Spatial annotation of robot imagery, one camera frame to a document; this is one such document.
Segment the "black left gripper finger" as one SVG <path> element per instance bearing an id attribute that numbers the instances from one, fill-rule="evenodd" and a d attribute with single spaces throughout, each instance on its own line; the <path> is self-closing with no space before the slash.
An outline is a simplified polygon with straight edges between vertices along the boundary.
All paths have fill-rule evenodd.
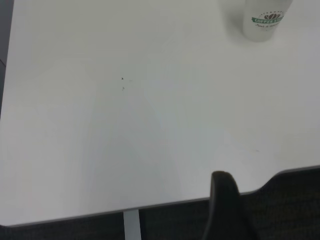
<path id="1" fill-rule="evenodd" d="M 233 176 L 225 171 L 211 175 L 208 220 L 203 240 L 255 240 L 249 218 Z"/>

